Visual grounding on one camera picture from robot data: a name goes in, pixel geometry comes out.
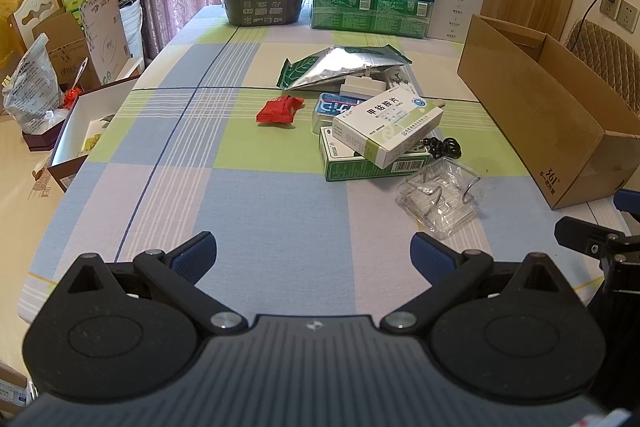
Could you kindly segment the open white gift box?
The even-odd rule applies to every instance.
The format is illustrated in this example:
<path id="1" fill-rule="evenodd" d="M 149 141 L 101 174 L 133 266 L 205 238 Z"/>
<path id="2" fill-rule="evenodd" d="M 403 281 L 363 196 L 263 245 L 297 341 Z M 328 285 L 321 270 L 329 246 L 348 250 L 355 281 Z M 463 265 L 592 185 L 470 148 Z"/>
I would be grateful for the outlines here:
<path id="1" fill-rule="evenodd" d="M 68 190 L 137 81 L 138 76 L 118 80 L 76 98 L 47 165 L 50 176 L 63 192 Z"/>

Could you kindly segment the red wrapper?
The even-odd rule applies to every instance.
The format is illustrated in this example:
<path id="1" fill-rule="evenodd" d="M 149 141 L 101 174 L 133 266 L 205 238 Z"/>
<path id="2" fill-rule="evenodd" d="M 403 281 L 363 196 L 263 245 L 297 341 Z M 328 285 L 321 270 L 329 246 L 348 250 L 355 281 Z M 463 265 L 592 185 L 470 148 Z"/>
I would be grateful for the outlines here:
<path id="1" fill-rule="evenodd" d="M 282 95 L 269 100 L 256 115 L 257 124 L 292 124 L 295 114 L 305 101 L 297 96 Z"/>

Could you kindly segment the white printed plastic bag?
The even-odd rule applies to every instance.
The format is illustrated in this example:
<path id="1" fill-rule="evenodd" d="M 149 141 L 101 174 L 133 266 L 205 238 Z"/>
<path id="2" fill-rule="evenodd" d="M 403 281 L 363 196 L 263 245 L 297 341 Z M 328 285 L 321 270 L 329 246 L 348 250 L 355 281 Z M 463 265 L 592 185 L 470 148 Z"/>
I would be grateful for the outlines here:
<path id="1" fill-rule="evenodd" d="M 26 134 L 43 134 L 63 118 L 63 92 L 47 51 L 49 38 L 40 34 L 2 82 L 4 109 Z"/>

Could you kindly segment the white paper shopping bag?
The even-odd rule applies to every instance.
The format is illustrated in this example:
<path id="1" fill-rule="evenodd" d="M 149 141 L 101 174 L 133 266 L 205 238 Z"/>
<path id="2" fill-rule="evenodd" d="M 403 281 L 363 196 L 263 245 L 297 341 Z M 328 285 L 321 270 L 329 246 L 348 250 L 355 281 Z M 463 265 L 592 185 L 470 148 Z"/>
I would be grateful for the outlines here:
<path id="1" fill-rule="evenodd" d="M 111 83 L 130 59 L 118 0 L 87 0 L 80 12 L 96 77 Z"/>

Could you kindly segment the green white spray box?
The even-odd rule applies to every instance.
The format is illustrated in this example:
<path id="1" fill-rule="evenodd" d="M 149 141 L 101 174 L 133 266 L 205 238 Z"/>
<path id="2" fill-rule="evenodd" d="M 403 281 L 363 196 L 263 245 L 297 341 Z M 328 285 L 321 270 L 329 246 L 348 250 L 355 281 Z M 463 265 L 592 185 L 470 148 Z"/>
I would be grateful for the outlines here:
<path id="1" fill-rule="evenodd" d="M 409 176 L 427 165 L 431 155 L 424 146 L 409 150 L 386 168 L 378 168 L 342 142 L 333 138 L 332 129 L 321 127 L 319 146 L 324 166 L 324 179 L 328 182 L 372 180 Z"/>

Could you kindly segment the white carton box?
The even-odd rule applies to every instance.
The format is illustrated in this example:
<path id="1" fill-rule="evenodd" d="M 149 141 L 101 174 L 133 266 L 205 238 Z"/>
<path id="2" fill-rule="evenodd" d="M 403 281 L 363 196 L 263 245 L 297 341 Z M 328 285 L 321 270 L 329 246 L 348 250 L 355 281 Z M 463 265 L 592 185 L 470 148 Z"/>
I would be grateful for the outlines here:
<path id="1" fill-rule="evenodd" d="M 484 0 L 435 0 L 427 38 L 464 43 L 471 18 L 480 14 L 483 3 Z"/>

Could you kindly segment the silver green foil pouch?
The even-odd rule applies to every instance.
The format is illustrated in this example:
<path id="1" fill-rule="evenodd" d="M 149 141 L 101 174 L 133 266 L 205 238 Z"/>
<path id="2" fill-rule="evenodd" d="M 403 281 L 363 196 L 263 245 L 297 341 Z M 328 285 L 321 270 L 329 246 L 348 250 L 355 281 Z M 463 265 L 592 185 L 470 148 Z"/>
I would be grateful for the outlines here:
<path id="1" fill-rule="evenodd" d="M 386 46 L 331 46 L 299 61 L 286 60 L 277 87 L 282 91 L 308 89 L 347 76 L 409 65 L 411 61 L 390 44 Z"/>

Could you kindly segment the quilted tan chair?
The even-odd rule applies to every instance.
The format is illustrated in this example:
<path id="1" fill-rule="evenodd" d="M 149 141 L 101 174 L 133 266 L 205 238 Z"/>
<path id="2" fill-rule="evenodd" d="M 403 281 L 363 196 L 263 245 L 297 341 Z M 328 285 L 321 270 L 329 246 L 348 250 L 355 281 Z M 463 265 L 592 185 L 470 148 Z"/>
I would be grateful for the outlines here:
<path id="1" fill-rule="evenodd" d="M 565 46 L 639 114 L 639 54 L 630 44 L 590 20 L 578 20 L 568 34 Z"/>

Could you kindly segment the white green medicine box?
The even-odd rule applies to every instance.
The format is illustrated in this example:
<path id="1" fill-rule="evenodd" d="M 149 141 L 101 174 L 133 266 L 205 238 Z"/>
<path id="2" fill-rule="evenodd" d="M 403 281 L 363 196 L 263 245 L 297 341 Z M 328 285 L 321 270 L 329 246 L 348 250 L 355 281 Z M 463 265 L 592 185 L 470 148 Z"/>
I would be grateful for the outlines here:
<path id="1" fill-rule="evenodd" d="M 403 87 L 388 89 L 334 117 L 332 135 L 385 169 L 436 129 L 444 110 Z"/>

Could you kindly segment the blue label clear plastic box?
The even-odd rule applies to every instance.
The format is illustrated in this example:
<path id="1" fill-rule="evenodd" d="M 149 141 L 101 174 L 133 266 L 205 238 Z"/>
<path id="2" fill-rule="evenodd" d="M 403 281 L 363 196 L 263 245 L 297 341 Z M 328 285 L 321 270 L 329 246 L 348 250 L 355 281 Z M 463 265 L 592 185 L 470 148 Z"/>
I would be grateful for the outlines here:
<path id="1" fill-rule="evenodd" d="M 323 127 L 331 127 L 333 119 L 362 103 L 361 98 L 352 98 L 335 93 L 323 92 L 319 95 L 312 111 L 311 130 L 319 134 Z"/>

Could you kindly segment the checked tablecloth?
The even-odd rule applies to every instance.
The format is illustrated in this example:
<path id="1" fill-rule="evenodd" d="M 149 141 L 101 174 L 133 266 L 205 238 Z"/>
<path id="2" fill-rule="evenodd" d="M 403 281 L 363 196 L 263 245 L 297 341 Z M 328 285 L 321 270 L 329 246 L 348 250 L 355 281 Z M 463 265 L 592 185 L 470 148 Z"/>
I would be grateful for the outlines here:
<path id="1" fill-rule="evenodd" d="M 409 259 L 419 223 L 396 179 L 326 181 L 316 105 L 291 127 L 255 118 L 285 60 L 381 35 L 294 25 L 236 28 L 201 9 L 145 69 L 63 195 L 18 298 L 35 317 L 77 256 L 125 261 L 201 231 L 218 245 L 201 288 L 245 315 L 382 317 L 426 288 Z"/>

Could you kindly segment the large brown cardboard box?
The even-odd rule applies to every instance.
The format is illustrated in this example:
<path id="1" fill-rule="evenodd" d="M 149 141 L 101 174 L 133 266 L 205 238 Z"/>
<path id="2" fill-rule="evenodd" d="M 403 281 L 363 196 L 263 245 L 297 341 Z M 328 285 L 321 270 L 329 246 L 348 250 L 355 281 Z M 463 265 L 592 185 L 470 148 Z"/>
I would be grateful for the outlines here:
<path id="1" fill-rule="evenodd" d="M 550 208 L 611 196 L 638 169 L 638 116 L 550 35 L 475 15 L 458 74 Z"/>

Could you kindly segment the brown cardboard box floor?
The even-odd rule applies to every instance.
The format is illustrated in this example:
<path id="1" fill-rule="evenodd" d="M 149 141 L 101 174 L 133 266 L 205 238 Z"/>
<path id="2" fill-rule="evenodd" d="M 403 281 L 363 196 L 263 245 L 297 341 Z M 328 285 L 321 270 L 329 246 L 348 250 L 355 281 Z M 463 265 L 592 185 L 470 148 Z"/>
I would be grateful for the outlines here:
<path id="1" fill-rule="evenodd" d="M 84 91 L 91 91 L 100 87 L 100 82 L 91 62 L 85 34 L 78 25 L 72 13 L 57 10 L 32 30 L 37 38 L 45 34 L 46 44 L 51 64 L 58 77 L 58 84 L 68 89 L 76 79 L 79 66 L 88 60 L 86 68 L 80 76 L 77 86 Z"/>

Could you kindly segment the green shrink-wrapped pack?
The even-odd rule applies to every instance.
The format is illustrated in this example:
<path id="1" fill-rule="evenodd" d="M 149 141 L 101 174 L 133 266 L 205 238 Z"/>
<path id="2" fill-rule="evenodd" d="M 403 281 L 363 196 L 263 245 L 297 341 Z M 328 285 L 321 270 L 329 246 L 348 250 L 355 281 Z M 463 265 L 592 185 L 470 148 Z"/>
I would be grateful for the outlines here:
<path id="1" fill-rule="evenodd" d="M 423 39 L 431 12 L 416 0 L 312 0 L 311 27 Z"/>

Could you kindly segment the wall power socket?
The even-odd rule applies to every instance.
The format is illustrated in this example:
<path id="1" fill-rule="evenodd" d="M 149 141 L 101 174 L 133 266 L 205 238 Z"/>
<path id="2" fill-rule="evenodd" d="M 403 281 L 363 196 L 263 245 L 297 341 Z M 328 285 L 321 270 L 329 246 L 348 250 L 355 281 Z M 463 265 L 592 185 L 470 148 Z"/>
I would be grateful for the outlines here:
<path id="1" fill-rule="evenodd" d="M 639 20 L 639 10 L 625 0 L 601 0 L 600 12 L 626 29 L 634 32 Z"/>

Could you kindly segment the clear plastic clip holder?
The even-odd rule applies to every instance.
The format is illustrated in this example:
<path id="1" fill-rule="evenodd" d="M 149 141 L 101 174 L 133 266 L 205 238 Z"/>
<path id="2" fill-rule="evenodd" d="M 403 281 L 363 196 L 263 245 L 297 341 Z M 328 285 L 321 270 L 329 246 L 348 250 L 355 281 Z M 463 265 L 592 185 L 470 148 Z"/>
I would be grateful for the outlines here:
<path id="1" fill-rule="evenodd" d="M 396 204 L 435 239 L 448 239 L 476 217 L 475 195 L 482 178 L 443 157 L 405 179 Z"/>

